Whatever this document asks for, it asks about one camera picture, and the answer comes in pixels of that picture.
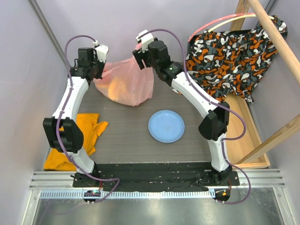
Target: white wall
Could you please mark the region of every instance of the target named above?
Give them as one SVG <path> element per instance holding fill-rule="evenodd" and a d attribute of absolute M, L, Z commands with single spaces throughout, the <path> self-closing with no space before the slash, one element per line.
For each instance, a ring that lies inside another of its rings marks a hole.
<path fill-rule="evenodd" d="M 282 0 L 271 14 L 286 22 L 289 32 L 286 41 L 300 60 L 299 8 L 298 0 Z M 263 141 L 300 113 L 299 96 L 300 87 L 278 54 L 254 90 L 255 102 L 250 106 Z M 300 215 L 300 133 L 269 151 L 268 156 L 272 166 L 280 169 Z"/>
<path fill-rule="evenodd" d="M 132 56 L 135 37 L 147 29 L 165 28 L 175 32 L 187 46 L 188 37 L 198 28 L 219 17 L 233 14 L 238 0 L 37 0 L 58 42 L 79 34 L 93 36 L 108 45 L 110 62 Z M 256 19 L 246 21 L 247 29 Z M 226 31 L 230 24 L 219 30 Z M 169 34 L 155 36 L 169 46 L 172 60 L 182 61 L 176 40 Z M 71 46 L 91 46 L 87 39 L 74 41 Z M 70 48 L 70 58 L 77 57 L 77 49 Z"/>
<path fill-rule="evenodd" d="M 27 1 L 0 1 L 0 32 L 0 221 L 16 225 L 49 149 L 43 119 L 57 107 L 67 79 Z"/>

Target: camouflage fabric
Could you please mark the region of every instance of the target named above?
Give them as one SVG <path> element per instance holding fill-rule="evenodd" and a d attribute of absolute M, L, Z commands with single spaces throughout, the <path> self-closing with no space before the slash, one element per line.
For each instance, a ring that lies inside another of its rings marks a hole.
<path fill-rule="evenodd" d="M 285 39 L 286 24 L 273 17 L 275 26 Z M 249 31 L 206 30 L 193 37 L 186 64 L 191 77 L 220 102 L 231 92 L 252 103 L 251 92 L 276 54 L 276 48 L 259 24 Z"/>

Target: orange cloth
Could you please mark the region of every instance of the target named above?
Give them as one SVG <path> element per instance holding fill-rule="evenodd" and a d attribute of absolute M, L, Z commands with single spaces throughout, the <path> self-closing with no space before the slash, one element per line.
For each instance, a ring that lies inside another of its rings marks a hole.
<path fill-rule="evenodd" d="M 77 125 L 83 133 L 83 147 L 90 156 L 93 154 L 97 138 L 106 129 L 108 123 L 100 122 L 98 113 L 82 113 L 77 115 Z M 76 171 L 76 167 L 70 163 L 67 157 L 58 152 L 56 149 L 52 149 L 44 165 L 45 170 L 58 170 L 58 171 Z"/>

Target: wooden rack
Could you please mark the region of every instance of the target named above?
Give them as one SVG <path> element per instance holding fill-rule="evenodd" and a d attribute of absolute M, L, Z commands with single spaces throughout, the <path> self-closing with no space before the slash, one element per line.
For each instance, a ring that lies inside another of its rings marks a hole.
<path fill-rule="evenodd" d="M 259 22 L 268 33 L 278 53 L 282 56 L 291 73 L 300 85 L 300 63 L 288 44 L 278 32 L 274 23 L 268 17 L 259 0 L 239 0 L 235 13 L 246 13 L 252 8 Z M 240 30 L 244 20 L 236 20 L 231 24 L 231 30 Z M 228 156 L 231 162 L 242 168 L 265 168 L 270 165 L 266 152 L 297 133 L 300 130 L 300 114 L 279 129 L 263 143 L 258 135 L 248 105 L 243 98 L 228 95 L 226 101 L 230 108 L 243 117 L 247 124 L 245 136 L 234 142 L 227 142 Z M 230 115 L 228 137 L 236 137 L 242 132 L 241 122 L 234 115 Z"/>

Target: blue plate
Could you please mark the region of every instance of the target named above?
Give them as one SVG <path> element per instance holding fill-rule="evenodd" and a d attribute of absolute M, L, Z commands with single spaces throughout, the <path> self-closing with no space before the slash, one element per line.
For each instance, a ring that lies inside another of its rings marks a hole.
<path fill-rule="evenodd" d="M 183 119 L 175 112 L 162 110 L 151 116 L 148 129 L 152 137 L 163 143 L 172 143 L 184 133 Z"/>

